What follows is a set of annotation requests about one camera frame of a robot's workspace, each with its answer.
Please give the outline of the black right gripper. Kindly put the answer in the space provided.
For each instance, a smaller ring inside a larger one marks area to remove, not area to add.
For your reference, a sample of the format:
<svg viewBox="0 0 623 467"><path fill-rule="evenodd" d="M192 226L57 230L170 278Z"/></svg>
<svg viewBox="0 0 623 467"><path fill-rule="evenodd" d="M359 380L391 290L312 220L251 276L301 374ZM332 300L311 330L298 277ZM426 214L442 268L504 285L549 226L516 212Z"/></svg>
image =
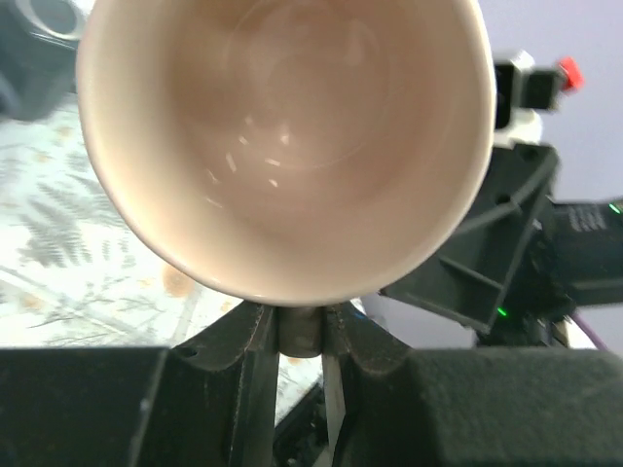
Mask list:
<svg viewBox="0 0 623 467"><path fill-rule="evenodd" d="M457 230L430 259L381 294L488 333L558 163L548 145L495 147L482 187Z"/></svg>

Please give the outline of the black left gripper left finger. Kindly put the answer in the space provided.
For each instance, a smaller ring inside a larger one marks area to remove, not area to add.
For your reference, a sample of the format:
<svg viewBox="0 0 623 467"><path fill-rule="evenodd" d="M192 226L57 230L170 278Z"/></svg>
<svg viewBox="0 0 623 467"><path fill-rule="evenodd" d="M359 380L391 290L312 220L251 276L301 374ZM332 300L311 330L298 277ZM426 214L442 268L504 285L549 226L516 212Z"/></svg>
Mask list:
<svg viewBox="0 0 623 467"><path fill-rule="evenodd" d="M276 313L244 303L174 347L5 349L5 466L268 466Z"/></svg>

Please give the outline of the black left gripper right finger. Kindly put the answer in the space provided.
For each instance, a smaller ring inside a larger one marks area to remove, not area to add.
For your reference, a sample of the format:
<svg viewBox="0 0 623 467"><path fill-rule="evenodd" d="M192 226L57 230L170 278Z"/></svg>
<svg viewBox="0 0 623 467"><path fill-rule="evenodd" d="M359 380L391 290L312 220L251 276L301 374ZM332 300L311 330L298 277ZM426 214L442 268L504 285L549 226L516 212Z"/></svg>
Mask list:
<svg viewBox="0 0 623 467"><path fill-rule="evenodd" d="M336 466L618 466L622 362L558 347L414 349L352 305L324 321Z"/></svg>

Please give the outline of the peach pink mug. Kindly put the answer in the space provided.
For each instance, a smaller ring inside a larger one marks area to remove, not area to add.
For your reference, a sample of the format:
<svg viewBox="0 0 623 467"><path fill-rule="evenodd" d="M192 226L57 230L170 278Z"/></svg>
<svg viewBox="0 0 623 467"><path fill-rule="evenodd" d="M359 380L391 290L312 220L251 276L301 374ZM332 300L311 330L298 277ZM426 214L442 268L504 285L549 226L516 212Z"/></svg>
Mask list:
<svg viewBox="0 0 623 467"><path fill-rule="evenodd" d="M205 286L288 309L420 266L493 146L475 1L98 1L76 82L130 229Z"/></svg>

